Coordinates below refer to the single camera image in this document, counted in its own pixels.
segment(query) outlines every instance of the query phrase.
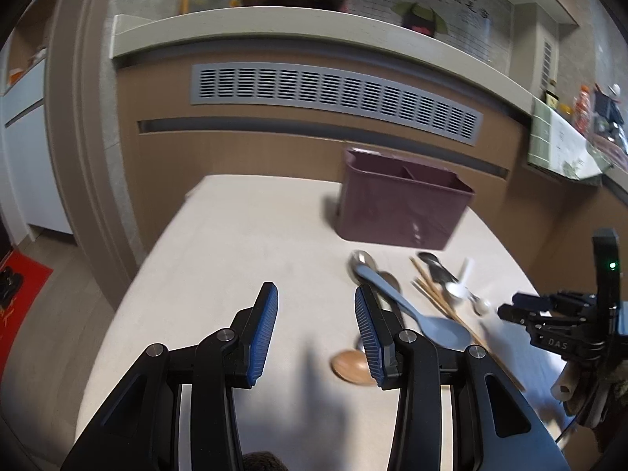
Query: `white cabinet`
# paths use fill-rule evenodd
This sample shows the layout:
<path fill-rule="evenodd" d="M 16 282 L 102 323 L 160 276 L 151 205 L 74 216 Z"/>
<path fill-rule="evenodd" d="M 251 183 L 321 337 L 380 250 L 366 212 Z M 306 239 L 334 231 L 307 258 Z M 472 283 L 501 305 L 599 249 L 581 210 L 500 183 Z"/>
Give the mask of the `white cabinet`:
<path fill-rule="evenodd" d="M 43 99 L 43 77 L 46 59 L 22 76 L 2 97 L 2 119 L 6 124 L 22 111 Z"/>
<path fill-rule="evenodd" d="M 13 188 L 26 222 L 71 234 L 52 171 L 43 106 L 7 127 L 4 138 Z"/>

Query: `white table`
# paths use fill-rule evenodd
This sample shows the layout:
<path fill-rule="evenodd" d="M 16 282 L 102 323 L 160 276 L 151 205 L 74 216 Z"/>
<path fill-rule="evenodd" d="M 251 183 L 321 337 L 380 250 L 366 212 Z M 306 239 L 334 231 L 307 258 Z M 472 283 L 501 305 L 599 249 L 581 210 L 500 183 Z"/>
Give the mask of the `white table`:
<path fill-rule="evenodd" d="M 159 238 L 115 314 L 86 386 L 77 437 L 149 344 L 197 344 L 228 327 L 237 310 L 252 306 L 262 283 L 272 281 L 279 312 L 264 374 L 251 391 L 235 391 L 243 452 L 273 451 L 291 470 L 385 470 L 398 391 L 343 382 L 329 367 L 358 334 L 349 254 L 368 251 L 420 311 L 438 311 L 410 283 L 416 271 L 408 257 L 415 250 L 348 242 L 334 232 L 328 215 L 339 188 L 282 177 L 206 177 Z M 495 307 L 517 291 L 535 292 L 472 210 L 436 254 L 454 274 L 466 256 L 473 257 L 468 285 Z M 537 412 L 563 418 L 550 396 L 560 358 L 531 347 L 523 328 L 496 314 L 479 319 L 470 307 L 459 313 L 525 385 Z M 448 398 L 443 406 L 448 447 Z M 442 461 L 442 469 L 451 469 L 449 451 Z"/>

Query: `blue plastic spoon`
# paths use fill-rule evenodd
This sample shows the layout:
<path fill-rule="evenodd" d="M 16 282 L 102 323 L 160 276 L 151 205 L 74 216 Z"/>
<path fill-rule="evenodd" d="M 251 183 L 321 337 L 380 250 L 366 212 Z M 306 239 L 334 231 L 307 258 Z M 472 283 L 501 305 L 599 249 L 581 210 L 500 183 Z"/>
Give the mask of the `blue plastic spoon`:
<path fill-rule="evenodd" d="M 354 267 L 356 276 L 373 284 L 382 294 L 395 301 L 410 317 L 416 320 L 426 338 L 447 349 L 463 351 L 471 344 L 469 331 L 456 321 L 441 317 L 428 317 L 419 312 L 410 302 L 387 283 L 378 273 L 364 263 Z"/>

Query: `wooden chopsticks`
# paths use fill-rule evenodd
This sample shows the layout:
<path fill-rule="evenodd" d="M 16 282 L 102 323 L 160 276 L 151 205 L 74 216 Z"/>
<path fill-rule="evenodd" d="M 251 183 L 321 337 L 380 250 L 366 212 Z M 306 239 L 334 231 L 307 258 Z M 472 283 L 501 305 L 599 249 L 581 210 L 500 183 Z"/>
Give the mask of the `wooden chopsticks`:
<path fill-rule="evenodd" d="M 494 354 L 494 352 L 491 352 L 489 344 L 487 344 L 487 342 L 483 338 L 479 337 L 469 326 L 467 326 L 464 320 L 461 319 L 460 316 L 455 312 L 455 310 L 449 305 L 449 303 L 445 301 L 443 293 L 435 285 L 429 273 L 425 271 L 425 269 L 421 266 L 421 264 L 417 262 L 414 257 L 410 257 L 410 261 L 414 264 L 414 267 L 421 275 L 420 278 L 416 278 L 412 283 L 414 288 L 424 294 L 431 301 L 431 303 L 435 307 L 437 307 L 444 315 L 448 316 L 452 320 L 455 320 L 458 324 L 467 329 L 467 331 L 469 331 L 469 334 L 471 335 L 471 338 L 473 339 L 473 342 L 477 345 L 481 345 L 483 348 L 486 349 L 486 352 L 491 355 L 495 363 L 497 363 L 501 367 L 501 369 L 509 377 L 509 379 L 513 381 L 513 384 L 517 386 L 519 391 L 525 391 L 526 389 L 523 384 L 519 382 L 519 379 L 517 379 L 517 377 L 515 377 L 513 373 L 511 373 L 505 363 L 501 361 L 499 356 Z"/>

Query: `bottle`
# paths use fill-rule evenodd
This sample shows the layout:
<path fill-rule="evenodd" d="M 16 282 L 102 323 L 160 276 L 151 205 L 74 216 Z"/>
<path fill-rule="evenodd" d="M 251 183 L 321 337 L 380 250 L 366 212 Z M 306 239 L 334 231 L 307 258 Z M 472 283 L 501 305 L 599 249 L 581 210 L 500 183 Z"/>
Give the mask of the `bottle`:
<path fill-rule="evenodd" d="M 567 122 L 570 122 L 571 121 L 571 115 L 573 114 L 573 109 L 571 109 L 571 106 L 569 106 L 569 105 L 567 105 L 565 103 L 559 103 L 558 104 L 558 113 Z"/>
<path fill-rule="evenodd" d="M 580 95 L 576 99 L 576 103 L 573 106 L 572 125 L 580 134 L 586 136 L 590 122 L 591 98 L 589 97 L 588 86 L 583 84 L 582 86 L 580 86 Z"/>
<path fill-rule="evenodd" d="M 545 104 L 553 110 L 558 109 L 558 95 L 556 95 L 556 80 L 550 80 L 544 94 Z"/>

